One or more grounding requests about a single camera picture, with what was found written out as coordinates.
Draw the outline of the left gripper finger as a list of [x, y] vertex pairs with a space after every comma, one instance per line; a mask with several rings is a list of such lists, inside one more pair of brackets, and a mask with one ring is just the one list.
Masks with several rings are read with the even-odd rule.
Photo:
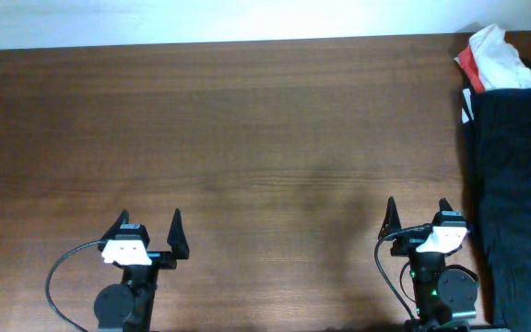
[[175, 209], [172, 217], [167, 244], [170, 246], [175, 259], [189, 258], [190, 248], [183, 230], [181, 210], [178, 208]]
[[113, 225], [100, 237], [101, 241], [113, 240], [121, 231], [121, 227], [129, 222], [129, 213], [126, 209], [122, 211]]

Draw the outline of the black shorts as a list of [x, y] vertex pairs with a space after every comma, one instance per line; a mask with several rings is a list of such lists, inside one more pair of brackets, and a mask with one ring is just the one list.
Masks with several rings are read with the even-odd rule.
[[531, 89], [472, 97], [463, 124], [478, 243], [492, 278], [493, 322], [531, 331]]

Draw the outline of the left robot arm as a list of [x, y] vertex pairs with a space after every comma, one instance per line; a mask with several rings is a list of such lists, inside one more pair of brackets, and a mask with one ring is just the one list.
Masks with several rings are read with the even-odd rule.
[[149, 331], [160, 271], [176, 269], [190, 255], [179, 209], [174, 211], [166, 239], [170, 249], [149, 251], [149, 243], [146, 226], [131, 223], [127, 210], [100, 238], [103, 262], [120, 268], [122, 279], [96, 297], [99, 331]]

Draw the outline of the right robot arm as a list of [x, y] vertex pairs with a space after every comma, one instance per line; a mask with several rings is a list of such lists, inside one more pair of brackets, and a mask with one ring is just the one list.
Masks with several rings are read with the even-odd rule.
[[[453, 210], [446, 199], [429, 223], [404, 228], [395, 199], [389, 197], [383, 224], [374, 247], [373, 259], [391, 292], [403, 305], [409, 319], [406, 331], [468, 331], [469, 321], [477, 316], [478, 275], [460, 265], [447, 265], [446, 258], [462, 249], [469, 234], [466, 219]], [[380, 248], [391, 243], [390, 255], [407, 259], [412, 281], [414, 308], [404, 300], [389, 279], [379, 258]]]

